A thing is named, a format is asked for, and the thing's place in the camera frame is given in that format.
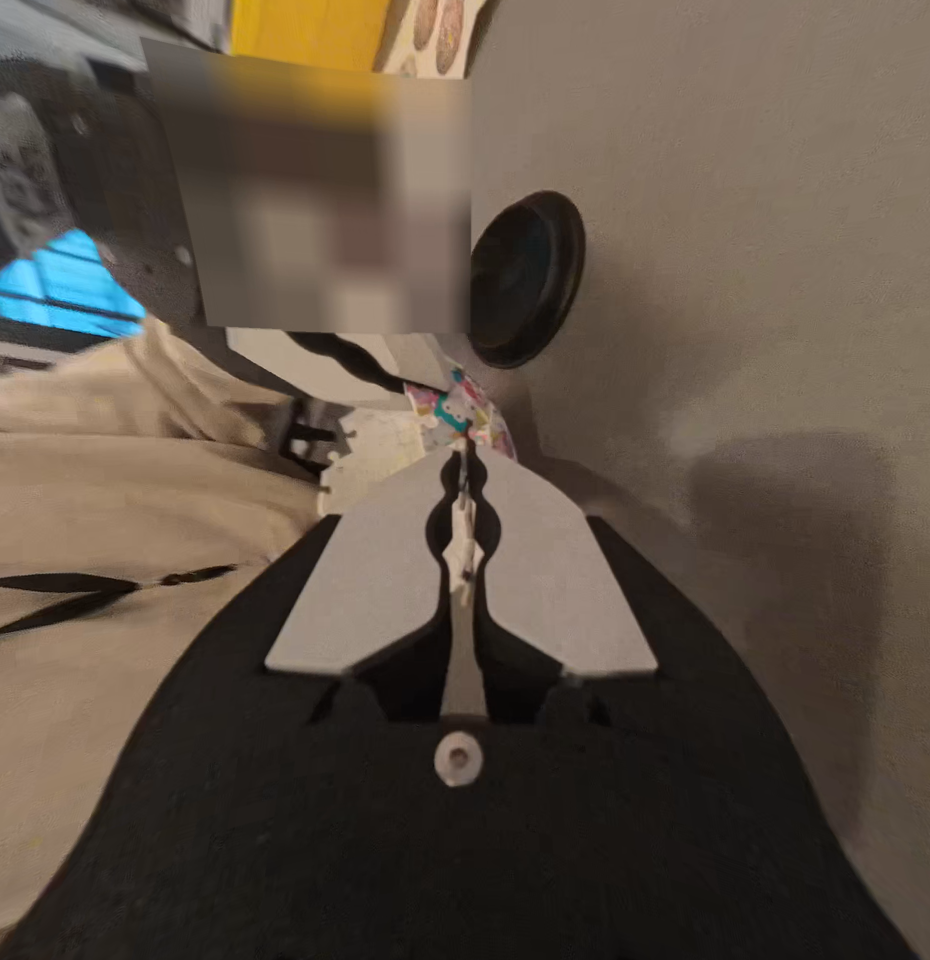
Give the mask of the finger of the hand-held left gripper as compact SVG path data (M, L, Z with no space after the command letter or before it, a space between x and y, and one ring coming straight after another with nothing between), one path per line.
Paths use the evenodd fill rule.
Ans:
M447 357L421 333L316 333L315 354L387 392L405 386L447 392Z
M403 391L393 393L357 380L336 362L293 342L286 331L228 330L227 345L234 353L319 401L379 411L403 411L408 407Z

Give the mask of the black ball stand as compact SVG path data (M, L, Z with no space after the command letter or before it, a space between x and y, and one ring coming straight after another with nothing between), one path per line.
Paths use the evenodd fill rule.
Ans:
M468 339L488 367L513 370L539 356L561 331L586 264L578 207L553 190L501 210L471 252Z

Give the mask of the person's cream sweatshirt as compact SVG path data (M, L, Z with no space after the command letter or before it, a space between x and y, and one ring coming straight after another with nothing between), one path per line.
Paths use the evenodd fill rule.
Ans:
M77 841L162 679L207 622L318 518L261 450L181 438L0 433L0 577L142 585L0 637L0 931Z

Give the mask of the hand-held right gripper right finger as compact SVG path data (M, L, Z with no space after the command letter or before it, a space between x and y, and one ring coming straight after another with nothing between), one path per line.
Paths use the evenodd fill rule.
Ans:
M533 723L562 685L648 678L659 661L585 513L485 446L468 454L473 644L487 712Z

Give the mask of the colourful puzzle ball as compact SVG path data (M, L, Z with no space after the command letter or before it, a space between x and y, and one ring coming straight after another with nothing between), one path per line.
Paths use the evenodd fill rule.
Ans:
M331 453L321 472L318 511L343 516L359 507L365 520L391 522L387 545L425 534L437 513L439 561L450 594L466 607L483 553L474 539L475 507L464 492L468 470L455 454L465 455L472 443L517 457L495 403L458 366L450 373L449 391L405 385L399 411L359 407L342 418L347 449Z

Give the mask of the yellow box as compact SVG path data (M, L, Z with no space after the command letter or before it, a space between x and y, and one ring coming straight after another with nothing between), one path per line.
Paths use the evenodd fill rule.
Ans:
M231 54L371 72L390 1L232 1Z

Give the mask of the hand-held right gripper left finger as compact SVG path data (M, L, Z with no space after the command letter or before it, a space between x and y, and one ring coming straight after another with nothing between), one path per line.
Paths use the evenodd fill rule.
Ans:
M264 665L370 688L393 721L440 714L451 649L451 509L462 454L438 449L345 510Z

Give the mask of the glass window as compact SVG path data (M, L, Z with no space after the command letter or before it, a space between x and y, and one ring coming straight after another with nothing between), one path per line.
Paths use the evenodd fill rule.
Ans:
M108 339L134 334L145 308L72 229L0 269L0 319Z

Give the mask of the puzzle instruction leaflet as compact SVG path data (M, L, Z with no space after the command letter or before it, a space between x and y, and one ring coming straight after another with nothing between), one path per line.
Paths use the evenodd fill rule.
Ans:
M389 1L375 72L465 80L499 1Z

